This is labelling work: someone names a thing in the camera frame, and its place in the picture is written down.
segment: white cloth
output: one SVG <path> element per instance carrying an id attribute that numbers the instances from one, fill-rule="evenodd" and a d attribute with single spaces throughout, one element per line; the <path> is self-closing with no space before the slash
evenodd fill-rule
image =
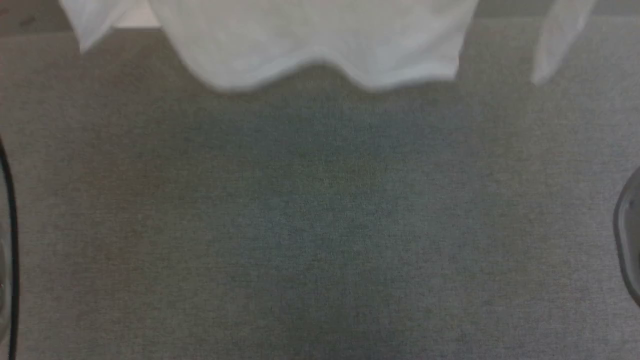
<path id="1" fill-rule="evenodd" d="M 453 79 L 478 0 L 61 0 L 85 50 L 133 8 L 149 6 L 202 81 L 246 90 L 310 62 L 375 90 Z M 532 79 L 558 68 L 595 0 L 557 0 Z"/>

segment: gray fabric surface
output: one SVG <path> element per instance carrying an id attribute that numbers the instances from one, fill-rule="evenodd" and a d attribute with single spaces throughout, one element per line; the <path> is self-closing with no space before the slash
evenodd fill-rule
<path id="1" fill-rule="evenodd" d="M 637 359 L 640 21 L 534 88 L 538 26 L 479 20 L 458 82 L 382 94 L 217 94 L 159 33 L 0 41 L 20 359 Z"/>

